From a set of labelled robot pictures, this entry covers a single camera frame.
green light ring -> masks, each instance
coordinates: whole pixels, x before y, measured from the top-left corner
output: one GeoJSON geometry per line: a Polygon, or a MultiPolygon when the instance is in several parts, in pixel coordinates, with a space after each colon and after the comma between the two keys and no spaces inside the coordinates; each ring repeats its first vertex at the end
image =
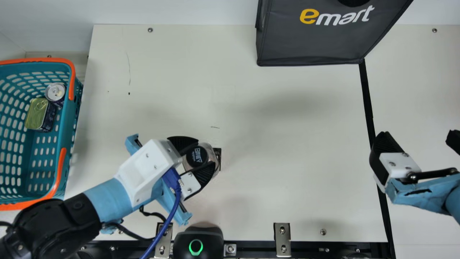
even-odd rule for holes
{"type": "Polygon", "coordinates": [[[193,256],[198,256],[198,255],[200,255],[201,252],[203,251],[203,242],[201,242],[201,240],[199,240],[199,239],[194,239],[194,240],[192,240],[192,241],[190,242],[190,244],[189,244],[189,251],[190,251],[190,253],[191,253],[193,256]],[[200,244],[201,244],[201,248],[200,248],[200,250],[199,250],[198,252],[195,252],[195,251],[192,250],[192,243],[195,242],[195,241],[198,241],[198,242],[200,242],[200,244]]]}

blue cable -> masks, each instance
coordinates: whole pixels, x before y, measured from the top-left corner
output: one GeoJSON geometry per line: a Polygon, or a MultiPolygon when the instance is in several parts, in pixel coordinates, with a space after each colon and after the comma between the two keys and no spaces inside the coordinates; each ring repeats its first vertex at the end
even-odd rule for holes
{"type": "Polygon", "coordinates": [[[147,258],[149,258],[150,253],[156,247],[156,245],[160,241],[161,237],[165,234],[169,224],[173,220],[174,214],[176,214],[177,208],[179,208],[180,196],[181,196],[181,192],[182,192],[180,187],[177,188],[174,191],[176,192],[176,200],[175,200],[174,205],[173,205],[173,207],[171,209],[171,212],[169,213],[168,218],[163,223],[163,227],[161,228],[160,232],[158,232],[158,234],[156,235],[155,239],[152,241],[152,243],[149,245],[147,250],[143,253],[143,255],[139,259],[147,259],[147,258]]]}

metal plate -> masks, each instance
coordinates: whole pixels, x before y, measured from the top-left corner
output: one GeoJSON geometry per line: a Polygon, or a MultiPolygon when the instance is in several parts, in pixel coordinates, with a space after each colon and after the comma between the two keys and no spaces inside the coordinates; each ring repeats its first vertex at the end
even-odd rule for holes
{"type": "MultiPolygon", "coordinates": [[[[173,224],[169,224],[165,234],[161,237],[160,241],[155,247],[155,256],[154,258],[158,259],[168,259],[169,253],[171,250],[171,239],[173,236],[173,224]]],[[[156,234],[163,227],[163,223],[158,223],[156,234]]]]}
{"type": "Polygon", "coordinates": [[[236,244],[224,244],[224,257],[236,257],[236,244]]]}
{"type": "Polygon", "coordinates": [[[274,223],[277,257],[291,257],[291,228],[289,223],[274,223]]]}

white table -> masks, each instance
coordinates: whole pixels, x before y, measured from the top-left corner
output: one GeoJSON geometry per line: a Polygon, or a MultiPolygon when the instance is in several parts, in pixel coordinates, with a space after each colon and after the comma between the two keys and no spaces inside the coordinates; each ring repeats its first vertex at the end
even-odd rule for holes
{"type": "MultiPolygon", "coordinates": [[[[187,135],[223,157],[184,203],[191,224],[228,240],[273,240],[273,223],[290,222],[297,241],[386,241],[356,65],[262,68],[252,26],[149,27],[94,27],[68,197],[113,176],[128,135],[187,135]]],[[[125,225],[149,236],[156,223],[125,225]]]]}

black shopping bag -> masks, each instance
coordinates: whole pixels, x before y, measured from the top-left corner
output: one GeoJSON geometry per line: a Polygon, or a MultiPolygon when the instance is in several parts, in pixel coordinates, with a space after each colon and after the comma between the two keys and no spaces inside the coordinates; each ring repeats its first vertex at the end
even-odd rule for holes
{"type": "Polygon", "coordinates": [[[412,0],[259,0],[257,64],[360,63],[412,0]]]}

